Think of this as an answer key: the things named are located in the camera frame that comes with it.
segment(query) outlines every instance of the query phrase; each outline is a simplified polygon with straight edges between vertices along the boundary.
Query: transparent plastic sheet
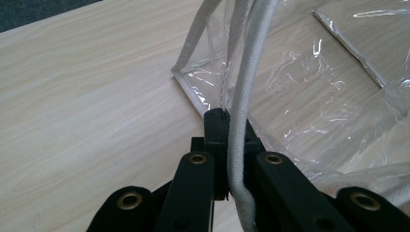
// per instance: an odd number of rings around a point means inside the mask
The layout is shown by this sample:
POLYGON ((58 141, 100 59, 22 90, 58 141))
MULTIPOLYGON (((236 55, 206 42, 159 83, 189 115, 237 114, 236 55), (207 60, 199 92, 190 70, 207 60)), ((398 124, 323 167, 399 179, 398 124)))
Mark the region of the transparent plastic sheet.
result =
MULTIPOLYGON (((206 30, 189 61, 173 69, 201 114, 215 107, 230 108, 251 2, 221 1, 206 19, 206 30), (243 10, 235 11, 241 4, 243 10), (244 24, 238 23, 238 12, 244 24)), ((408 182, 400 178, 409 176, 410 168, 389 177, 383 170, 410 161, 404 153, 410 144, 410 77, 380 90, 361 63, 312 15, 322 3, 279 3, 255 79, 249 118, 268 150, 292 158, 327 193, 348 186, 350 174, 355 177, 351 186, 363 180, 371 187, 372 176, 380 185, 388 184, 371 188, 375 192, 396 189, 408 182)))
POLYGON ((316 9, 314 15, 362 62, 380 86, 409 76, 408 1, 332 0, 316 9))

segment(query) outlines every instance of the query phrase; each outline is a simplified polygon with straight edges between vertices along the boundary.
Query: wooden table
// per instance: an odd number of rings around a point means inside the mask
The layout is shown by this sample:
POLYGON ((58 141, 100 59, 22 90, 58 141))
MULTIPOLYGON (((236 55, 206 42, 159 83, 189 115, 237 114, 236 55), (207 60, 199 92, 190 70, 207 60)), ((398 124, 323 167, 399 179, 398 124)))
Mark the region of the wooden table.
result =
MULTIPOLYGON (((170 72, 201 1, 105 0, 0 34, 0 231, 85 231, 169 181, 203 120, 170 72)), ((239 231, 233 201, 215 231, 239 231)))

